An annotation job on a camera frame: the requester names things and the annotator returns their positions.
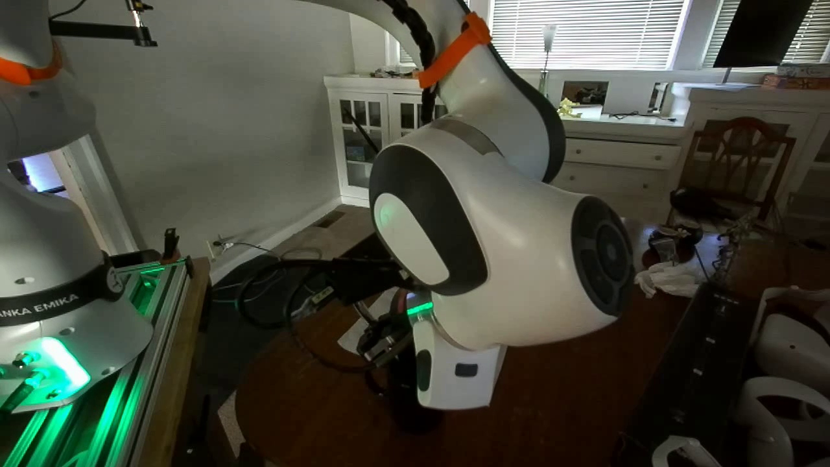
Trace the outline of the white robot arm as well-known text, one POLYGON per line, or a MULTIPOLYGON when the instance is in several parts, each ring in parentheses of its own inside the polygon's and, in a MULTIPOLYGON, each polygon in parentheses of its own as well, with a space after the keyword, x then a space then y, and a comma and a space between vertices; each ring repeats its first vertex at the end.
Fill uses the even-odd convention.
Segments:
POLYGON ((418 57, 447 115, 377 154, 369 202, 414 280, 404 315, 431 410, 492 400, 510 349, 615 325, 632 284, 619 216, 560 190, 566 132, 465 0, 313 0, 379 23, 418 57))

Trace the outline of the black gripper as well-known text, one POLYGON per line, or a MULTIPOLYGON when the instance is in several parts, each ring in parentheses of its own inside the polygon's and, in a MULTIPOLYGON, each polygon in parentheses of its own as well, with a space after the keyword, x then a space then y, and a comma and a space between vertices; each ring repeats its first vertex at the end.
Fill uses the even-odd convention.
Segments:
POLYGON ((492 403, 506 351, 456 349, 434 319, 412 325, 418 403, 431 410, 477 410, 492 403))

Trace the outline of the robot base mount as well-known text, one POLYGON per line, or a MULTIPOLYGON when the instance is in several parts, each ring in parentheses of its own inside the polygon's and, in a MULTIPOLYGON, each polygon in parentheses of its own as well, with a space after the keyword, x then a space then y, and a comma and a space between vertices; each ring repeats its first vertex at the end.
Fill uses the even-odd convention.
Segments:
POLYGON ((0 180, 3 467, 178 467, 207 264, 124 260, 0 180))

